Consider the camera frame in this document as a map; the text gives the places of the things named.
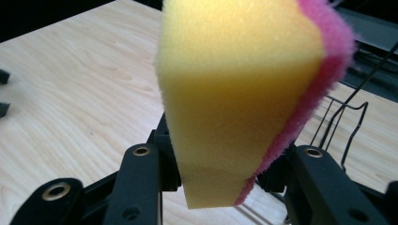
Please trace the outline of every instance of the wooden table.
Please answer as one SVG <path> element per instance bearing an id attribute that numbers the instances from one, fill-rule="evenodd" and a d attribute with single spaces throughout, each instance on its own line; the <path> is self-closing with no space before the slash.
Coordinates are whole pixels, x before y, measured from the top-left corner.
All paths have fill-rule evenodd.
<path id="1" fill-rule="evenodd" d="M 59 177 L 90 185 L 146 141 L 162 114 L 153 67 L 160 29 L 159 11 L 118 0 L 0 44 L 0 68 L 11 73 L 0 86 L 0 101 L 11 103 L 0 119 L 0 224 L 40 185 Z M 350 91 L 339 86 L 334 94 Z M 375 106 L 365 119 L 371 132 L 359 135 L 357 148 L 369 136 L 378 141 L 353 157 L 366 163 L 354 175 L 381 189 L 398 177 L 398 106 L 360 95 Z M 304 143 L 306 130 L 313 128 L 303 131 Z M 238 207 L 188 210 L 182 188 L 163 199 L 165 224 L 281 224 L 285 217 L 284 205 L 258 187 Z"/>

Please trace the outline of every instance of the yellow sponge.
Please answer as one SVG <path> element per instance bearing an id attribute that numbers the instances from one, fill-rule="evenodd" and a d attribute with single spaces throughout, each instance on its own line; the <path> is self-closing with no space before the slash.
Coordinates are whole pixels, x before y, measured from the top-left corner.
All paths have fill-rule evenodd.
<path id="1" fill-rule="evenodd" d="M 156 68 L 187 204 L 241 203 L 345 65 L 316 88 L 328 47 L 300 1 L 163 4 Z"/>

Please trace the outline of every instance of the wood grain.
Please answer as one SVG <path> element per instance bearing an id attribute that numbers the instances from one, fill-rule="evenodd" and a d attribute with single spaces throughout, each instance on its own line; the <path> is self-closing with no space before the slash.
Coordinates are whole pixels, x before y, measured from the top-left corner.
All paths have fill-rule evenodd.
<path id="1" fill-rule="evenodd" d="M 0 224 L 40 185 L 75 177 L 87 186 L 145 142 L 162 114 L 153 67 L 160 30 L 160 12 L 119 0 L 0 44 L 0 68 L 11 73 L 0 86 L 0 101 L 11 103 L 0 119 Z M 338 85 L 332 94 L 345 99 L 350 91 Z M 355 100 L 371 104 L 348 174 L 383 191 L 398 177 L 398 106 L 366 92 Z M 309 142 L 325 104 L 298 143 Z M 330 146 L 335 157 L 356 119 L 344 116 Z M 165 224 L 282 224 L 285 217 L 284 206 L 258 187 L 231 208 L 188 210 L 182 188 L 163 198 Z"/>

